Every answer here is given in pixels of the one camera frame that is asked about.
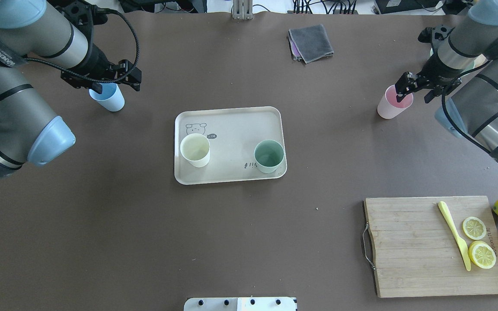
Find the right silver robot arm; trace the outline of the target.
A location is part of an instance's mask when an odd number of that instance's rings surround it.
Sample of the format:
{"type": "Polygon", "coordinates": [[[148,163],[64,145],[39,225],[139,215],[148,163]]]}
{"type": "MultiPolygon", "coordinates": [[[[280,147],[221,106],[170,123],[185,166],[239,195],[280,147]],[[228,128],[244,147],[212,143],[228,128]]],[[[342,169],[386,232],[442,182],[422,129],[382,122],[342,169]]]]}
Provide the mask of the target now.
{"type": "Polygon", "coordinates": [[[441,97],[436,117],[498,163],[498,0],[480,0],[454,28],[427,27],[418,40],[433,51],[419,73],[395,83],[395,100],[426,89],[441,97]]]}

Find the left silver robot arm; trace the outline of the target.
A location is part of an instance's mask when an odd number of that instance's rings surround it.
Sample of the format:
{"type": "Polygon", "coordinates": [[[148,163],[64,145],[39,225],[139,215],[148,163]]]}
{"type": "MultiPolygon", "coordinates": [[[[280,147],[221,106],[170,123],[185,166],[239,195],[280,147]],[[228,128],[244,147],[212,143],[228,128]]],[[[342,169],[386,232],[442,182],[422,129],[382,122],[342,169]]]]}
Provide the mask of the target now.
{"type": "Polygon", "coordinates": [[[26,162],[46,165],[76,141],[21,66],[53,67],[70,86],[97,94],[106,84],[140,90],[137,60],[112,63],[93,43],[93,27],[109,14],[124,18],[84,0],[0,0],[0,180],[26,162]]]}

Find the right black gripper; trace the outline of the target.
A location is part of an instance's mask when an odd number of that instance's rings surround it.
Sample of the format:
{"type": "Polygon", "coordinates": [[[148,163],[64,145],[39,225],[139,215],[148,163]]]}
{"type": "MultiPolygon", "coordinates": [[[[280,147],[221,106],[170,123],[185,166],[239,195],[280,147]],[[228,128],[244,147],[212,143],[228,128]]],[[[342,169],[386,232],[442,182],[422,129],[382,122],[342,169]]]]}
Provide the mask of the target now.
{"type": "Polygon", "coordinates": [[[455,86],[451,81],[459,76],[463,68],[452,68],[439,58],[435,52],[425,63],[419,73],[405,72],[394,84],[397,101],[401,101],[404,97],[422,89],[430,91],[424,96],[425,104],[429,104],[435,97],[441,95],[444,90],[451,92],[455,90],[455,86]]]}

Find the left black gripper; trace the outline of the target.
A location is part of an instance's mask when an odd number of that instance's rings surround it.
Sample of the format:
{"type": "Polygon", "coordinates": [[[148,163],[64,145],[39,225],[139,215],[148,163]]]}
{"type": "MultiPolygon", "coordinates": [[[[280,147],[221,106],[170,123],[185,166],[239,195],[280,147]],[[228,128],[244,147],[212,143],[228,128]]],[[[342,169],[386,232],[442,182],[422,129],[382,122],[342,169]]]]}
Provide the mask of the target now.
{"type": "Polygon", "coordinates": [[[90,93],[100,95],[103,91],[101,84],[111,80],[116,84],[127,85],[134,91],[140,91],[142,71],[126,59],[117,64],[112,63],[92,44],[85,59],[79,65],[68,69],[68,72],[62,71],[61,79],[76,89],[84,87],[89,89],[90,93]]]}

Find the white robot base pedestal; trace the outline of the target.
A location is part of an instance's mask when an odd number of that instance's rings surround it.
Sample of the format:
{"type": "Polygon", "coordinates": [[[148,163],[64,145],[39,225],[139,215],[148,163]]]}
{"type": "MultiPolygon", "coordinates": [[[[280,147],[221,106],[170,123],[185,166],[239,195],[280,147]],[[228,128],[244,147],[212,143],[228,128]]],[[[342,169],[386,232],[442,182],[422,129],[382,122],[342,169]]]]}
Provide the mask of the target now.
{"type": "Polygon", "coordinates": [[[206,297],[187,299],[184,311],[297,311],[296,298],[271,297],[206,297]]]}

